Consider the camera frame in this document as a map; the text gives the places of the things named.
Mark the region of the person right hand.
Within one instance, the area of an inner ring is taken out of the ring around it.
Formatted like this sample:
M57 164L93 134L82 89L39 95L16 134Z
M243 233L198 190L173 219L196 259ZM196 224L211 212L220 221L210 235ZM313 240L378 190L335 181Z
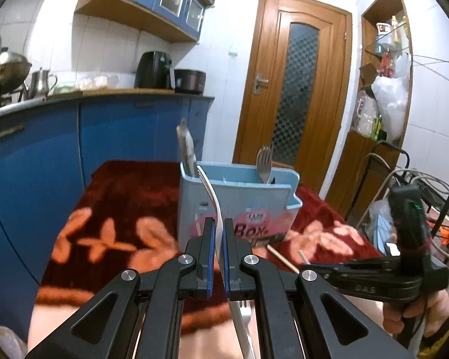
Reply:
M446 290L423 296L400 310L392 304L384 303L383 327L387 333L396 335L404 329L404 319L418 318L426 314L423 335L430 337L440 330L449 318L449 294Z

